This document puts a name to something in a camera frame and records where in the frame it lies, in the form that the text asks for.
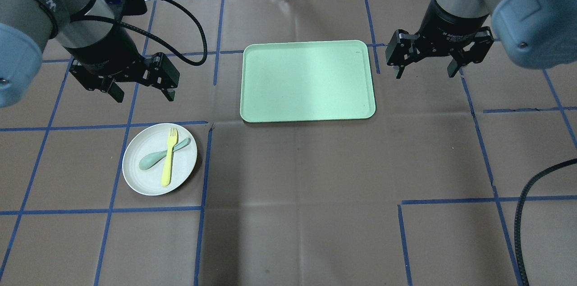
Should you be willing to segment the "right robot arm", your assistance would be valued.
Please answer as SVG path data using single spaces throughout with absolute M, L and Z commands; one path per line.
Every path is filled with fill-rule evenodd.
M 451 56 L 453 78 L 485 59 L 499 39 L 509 59 L 526 69 L 576 62 L 576 0 L 430 0 L 415 34 L 398 29 L 385 56 L 401 78 L 406 66 Z

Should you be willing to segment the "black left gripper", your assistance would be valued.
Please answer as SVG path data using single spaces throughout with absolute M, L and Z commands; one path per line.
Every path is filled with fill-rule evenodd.
M 124 91 L 117 82 L 134 82 L 160 89 L 168 101 L 174 101 L 175 88 L 179 86 L 180 79 L 179 70 L 162 52 L 157 52 L 150 58 L 141 56 L 126 68 L 114 70 L 111 74 L 91 74 L 76 60 L 69 71 L 85 89 L 105 92 L 117 103 L 124 100 Z

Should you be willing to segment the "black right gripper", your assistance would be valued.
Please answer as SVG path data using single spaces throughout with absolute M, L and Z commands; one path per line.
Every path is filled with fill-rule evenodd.
M 489 27 L 482 27 L 465 41 L 448 41 L 449 35 L 441 35 L 434 41 L 420 34 L 396 30 L 385 49 L 387 65 L 395 66 L 395 78 L 401 79 L 405 67 L 430 57 L 451 56 L 447 67 L 449 78 L 454 78 L 463 66 L 482 62 L 494 43 Z

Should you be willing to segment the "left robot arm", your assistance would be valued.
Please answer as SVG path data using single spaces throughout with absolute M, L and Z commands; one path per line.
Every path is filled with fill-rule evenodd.
M 118 83 L 134 82 L 173 101 L 179 71 L 162 52 L 142 56 L 122 21 L 146 12 L 146 0 L 1 0 L 1 106 L 23 98 L 51 39 L 70 53 L 69 71 L 86 90 L 122 102 Z

